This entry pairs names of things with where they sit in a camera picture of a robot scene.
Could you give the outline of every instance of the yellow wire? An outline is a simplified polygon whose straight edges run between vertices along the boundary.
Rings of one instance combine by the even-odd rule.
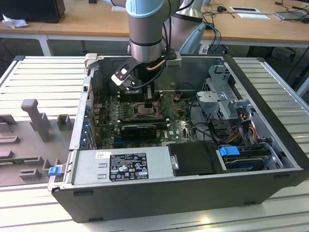
[[[228,140],[226,143],[230,143],[232,141],[234,141],[235,139],[237,139],[240,136],[240,133],[236,134],[233,138],[231,138],[230,140]]]

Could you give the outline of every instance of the wooden desk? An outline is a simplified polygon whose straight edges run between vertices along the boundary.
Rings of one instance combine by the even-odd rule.
[[[66,11],[57,24],[45,23],[42,34],[129,36],[126,12],[112,11],[112,6],[98,1],[64,0]]]
[[[262,14],[274,11],[285,11],[284,7],[275,5],[275,0],[216,0],[224,4],[229,12],[230,6],[253,7]],[[126,12],[112,11],[112,6],[98,2],[89,4],[87,0],[64,0],[66,11],[58,24],[32,23],[29,27],[10,29],[0,25],[0,37],[26,38],[39,40],[45,56],[52,55],[48,40],[91,40],[91,41],[128,41],[128,19]],[[292,10],[292,6],[304,7],[306,4],[285,0],[284,4]],[[299,21],[281,21],[275,15],[267,15],[267,19],[241,18],[237,14],[217,13],[217,5],[206,9],[214,11],[214,23],[221,32],[221,44],[307,47],[309,45],[309,25]],[[203,45],[213,40],[213,32],[205,31]]]
[[[260,14],[267,14],[270,18],[270,20],[241,18],[238,14],[233,14],[235,16],[233,18],[230,14],[217,13],[217,5],[215,4],[202,7],[203,12],[213,11],[216,13],[213,20],[216,28],[221,32],[223,44],[224,42],[234,41],[235,44],[240,42],[242,45],[244,45],[244,42],[283,42],[309,45],[309,25],[300,21],[281,21],[279,17],[272,13],[286,11],[286,9],[275,5],[274,0],[216,0],[216,3],[224,4],[225,8],[231,13],[235,13],[235,11],[230,6],[257,8],[261,12]],[[290,11],[295,10],[292,9],[292,6],[306,6],[305,3],[290,0],[285,0],[284,5],[289,7]],[[207,16],[206,19],[211,22],[210,16]],[[212,39],[213,33],[206,31],[203,38]]]

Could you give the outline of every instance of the power supply label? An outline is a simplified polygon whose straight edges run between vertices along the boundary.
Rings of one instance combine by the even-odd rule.
[[[110,180],[148,179],[146,153],[110,156]]]

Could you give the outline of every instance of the blue latch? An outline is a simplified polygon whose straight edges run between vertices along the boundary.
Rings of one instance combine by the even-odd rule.
[[[221,156],[239,156],[240,153],[236,146],[223,146],[219,149]]]
[[[61,167],[51,167],[51,168],[49,168],[48,175],[49,176],[61,175]]]

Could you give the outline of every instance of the metal bracket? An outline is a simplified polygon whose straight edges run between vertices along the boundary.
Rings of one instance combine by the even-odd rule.
[[[212,91],[198,92],[197,97],[201,102],[219,102],[227,99],[223,92]]]
[[[95,62],[98,61],[97,53],[88,53],[85,56],[84,64],[86,69],[92,69],[95,66]]]

